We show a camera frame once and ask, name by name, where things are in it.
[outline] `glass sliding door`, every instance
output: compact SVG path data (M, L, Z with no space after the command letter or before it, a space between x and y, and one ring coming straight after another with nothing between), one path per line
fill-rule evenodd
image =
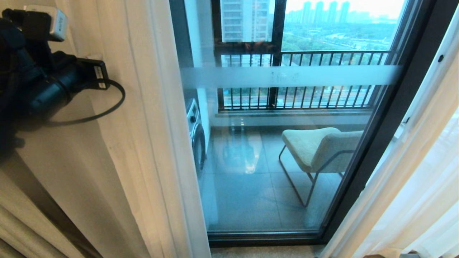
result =
M413 58L420 78L432 62L428 25L442 37L452 14L433 21L433 0L170 2L209 240L326 242L382 155L368 150L390 141L375 134L400 124L388 110L419 86L404 82Z

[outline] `chair cushion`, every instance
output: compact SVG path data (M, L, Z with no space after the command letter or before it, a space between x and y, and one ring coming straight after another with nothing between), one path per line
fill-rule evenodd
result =
M311 164L322 139L331 133L341 131L327 127L316 130L285 130L282 140L304 172L311 172Z
M311 172L344 173L349 166L362 134L363 131L355 131L326 135L314 155ZM340 153L342 151L352 151L352 153Z

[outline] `tile floor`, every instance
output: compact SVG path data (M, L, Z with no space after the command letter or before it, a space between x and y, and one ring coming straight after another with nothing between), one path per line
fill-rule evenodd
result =
M199 187L208 232L318 230L341 182L319 175L304 208L280 166L281 129L213 129ZM306 199L311 181L285 151L282 161Z
M325 246L211 248L212 258L315 258Z

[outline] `camera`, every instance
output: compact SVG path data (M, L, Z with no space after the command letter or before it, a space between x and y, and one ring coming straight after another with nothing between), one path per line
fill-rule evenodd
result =
M64 126L95 120L117 109L125 99L123 87L109 80L103 61L52 53L48 41L63 41L67 18L57 8L27 6L6 9L0 19L0 161L25 142L17 131ZM85 89L115 86L121 100L107 111L72 121L50 119Z

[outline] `balcony railing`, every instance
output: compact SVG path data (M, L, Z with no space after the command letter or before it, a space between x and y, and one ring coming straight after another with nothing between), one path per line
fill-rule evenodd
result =
M288 51L281 66L384 65L390 51ZM272 66L273 55L222 55L223 67ZM219 89L219 111L371 108L381 85Z

